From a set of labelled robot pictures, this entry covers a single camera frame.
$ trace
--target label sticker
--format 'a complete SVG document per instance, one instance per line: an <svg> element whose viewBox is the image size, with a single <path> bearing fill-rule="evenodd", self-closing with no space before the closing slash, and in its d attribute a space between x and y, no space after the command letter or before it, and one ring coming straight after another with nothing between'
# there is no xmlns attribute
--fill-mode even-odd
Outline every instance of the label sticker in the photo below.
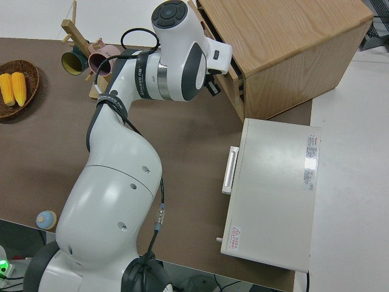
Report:
<svg viewBox="0 0 389 292"><path fill-rule="evenodd" d="M238 251L239 248L239 238L242 233L242 228L239 226L231 226L230 229L230 242L229 249L232 251Z"/></svg>
<svg viewBox="0 0 389 292"><path fill-rule="evenodd" d="M304 184L308 190L315 189L316 179L316 167L317 167L317 144L318 138L311 134L307 138L306 152L305 152L305 163L304 163Z"/></svg>

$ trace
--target wicker basket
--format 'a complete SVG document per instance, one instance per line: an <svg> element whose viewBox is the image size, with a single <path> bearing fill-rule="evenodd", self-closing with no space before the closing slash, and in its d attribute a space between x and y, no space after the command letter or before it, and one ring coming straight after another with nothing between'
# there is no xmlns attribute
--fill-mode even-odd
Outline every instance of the wicker basket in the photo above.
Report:
<svg viewBox="0 0 389 292"><path fill-rule="evenodd" d="M22 113L23 109L29 105L34 98L39 85L39 72L33 64L24 60L15 60L0 66L0 75L3 73L12 74L21 72L26 78L27 99L24 106L18 106L15 102L13 106L5 105L0 93L0 119L7 119Z"/></svg>

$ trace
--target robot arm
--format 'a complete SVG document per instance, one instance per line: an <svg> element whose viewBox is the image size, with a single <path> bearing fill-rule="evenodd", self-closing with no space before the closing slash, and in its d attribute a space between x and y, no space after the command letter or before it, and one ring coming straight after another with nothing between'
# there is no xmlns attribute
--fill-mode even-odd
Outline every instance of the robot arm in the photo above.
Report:
<svg viewBox="0 0 389 292"><path fill-rule="evenodd" d="M126 50L122 55L137 57L116 61L88 129L89 159L58 221L58 248L33 259L26 292L171 291L150 253L139 258L136 250L162 166L155 149L124 127L123 118L135 100L191 100L208 69L227 72L232 48L206 38L194 11L179 0L158 6L152 22L161 50ZM145 261L151 272L142 287L137 268Z"/></svg>

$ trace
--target wooden box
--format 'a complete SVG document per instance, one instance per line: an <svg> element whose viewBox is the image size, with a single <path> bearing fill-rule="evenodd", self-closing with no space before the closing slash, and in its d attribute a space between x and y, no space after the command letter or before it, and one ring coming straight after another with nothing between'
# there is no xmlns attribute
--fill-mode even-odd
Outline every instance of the wooden box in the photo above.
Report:
<svg viewBox="0 0 389 292"><path fill-rule="evenodd" d="M197 0L208 35L233 46L217 79L241 120L268 119L335 88L373 19L361 0Z"/></svg>

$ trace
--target corn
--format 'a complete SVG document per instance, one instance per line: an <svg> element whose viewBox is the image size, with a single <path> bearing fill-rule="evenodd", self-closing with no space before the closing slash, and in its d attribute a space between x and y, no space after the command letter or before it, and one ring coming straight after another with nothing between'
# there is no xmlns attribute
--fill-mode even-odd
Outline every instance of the corn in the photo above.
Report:
<svg viewBox="0 0 389 292"><path fill-rule="evenodd" d="M26 79L24 78L23 73L15 72L12 73L12 90L13 95L16 99L16 102L19 106L24 106L26 102Z"/></svg>
<svg viewBox="0 0 389 292"><path fill-rule="evenodd" d="M13 97L10 74L5 73L0 75L0 89L5 105L13 106L15 104L15 98Z"/></svg>

